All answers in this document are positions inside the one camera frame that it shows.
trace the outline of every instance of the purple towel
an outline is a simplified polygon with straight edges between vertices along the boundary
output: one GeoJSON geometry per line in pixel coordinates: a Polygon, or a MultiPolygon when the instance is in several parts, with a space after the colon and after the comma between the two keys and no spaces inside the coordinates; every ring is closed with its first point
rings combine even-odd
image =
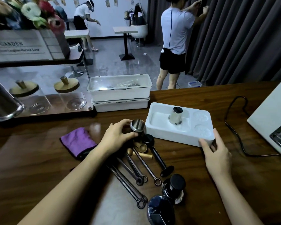
{"type": "Polygon", "coordinates": [[[80,159],[82,152],[94,149],[97,144],[90,138],[88,131],[81,127],[60,138],[60,142],[76,158],[80,159]]]}

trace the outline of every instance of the white flower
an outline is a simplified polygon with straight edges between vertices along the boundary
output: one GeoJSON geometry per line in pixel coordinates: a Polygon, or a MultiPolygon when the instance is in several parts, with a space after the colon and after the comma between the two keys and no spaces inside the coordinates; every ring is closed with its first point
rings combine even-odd
{"type": "Polygon", "coordinates": [[[41,15],[41,9],[36,3],[33,2],[24,4],[21,8],[21,12],[30,20],[33,20],[33,18],[39,17],[41,15]]]}

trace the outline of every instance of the black tamper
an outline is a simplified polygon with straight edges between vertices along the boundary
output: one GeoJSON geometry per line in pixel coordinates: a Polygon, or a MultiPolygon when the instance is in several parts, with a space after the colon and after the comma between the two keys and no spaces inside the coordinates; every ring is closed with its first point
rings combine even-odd
{"type": "Polygon", "coordinates": [[[159,153],[156,151],[156,149],[154,147],[154,137],[152,135],[145,134],[142,137],[142,142],[144,144],[146,144],[148,146],[148,148],[150,148],[153,156],[155,157],[155,159],[157,160],[157,162],[161,166],[162,171],[160,173],[160,176],[162,178],[168,177],[174,171],[175,168],[174,168],[174,166],[166,166],[165,165],[165,162],[162,160],[159,153]]]}
{"type": "Polygon", "coordinates": [[[163,182],[161,191],[172,204],[179,204],[183,199],[183,189],[185,186],[185,179],[179,174],[173,174],[171,178],[168,178],[163,182]]]}
{"type": "Polygon", "coordinates": [[[147,216],[151,225],[175,224],[174,208],[165,196],[157,195],[150,199],[147,216]]]}

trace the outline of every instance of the metal pitcher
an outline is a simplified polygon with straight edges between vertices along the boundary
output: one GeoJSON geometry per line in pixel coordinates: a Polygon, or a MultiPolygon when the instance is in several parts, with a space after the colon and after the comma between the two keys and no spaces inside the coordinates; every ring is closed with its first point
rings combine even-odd
{"type": "Polygon", "coordinates": [[[0,121],[6,121],[19,115],[24,109],[24,104],[0,84],[0,121]]]}

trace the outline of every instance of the wooden jar lid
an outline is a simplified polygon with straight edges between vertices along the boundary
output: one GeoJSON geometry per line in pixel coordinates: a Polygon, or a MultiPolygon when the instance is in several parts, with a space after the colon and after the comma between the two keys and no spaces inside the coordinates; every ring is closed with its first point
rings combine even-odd
{"type": "Polygon", "coordinates": [[[16,84],[18,86],[12,87],[10,93],[17,98],[32,95],[39,90],[39,85],[32,81],[17,80],[16,84]]]}
{"type": "Polygon", "coordinates": [[[80,86],[79,80],[76,78],[66,78],[62,76],[60,79],[61,81],[54,84],[54,89],[58,93],[69,93],[75,91],[80,86]]]}

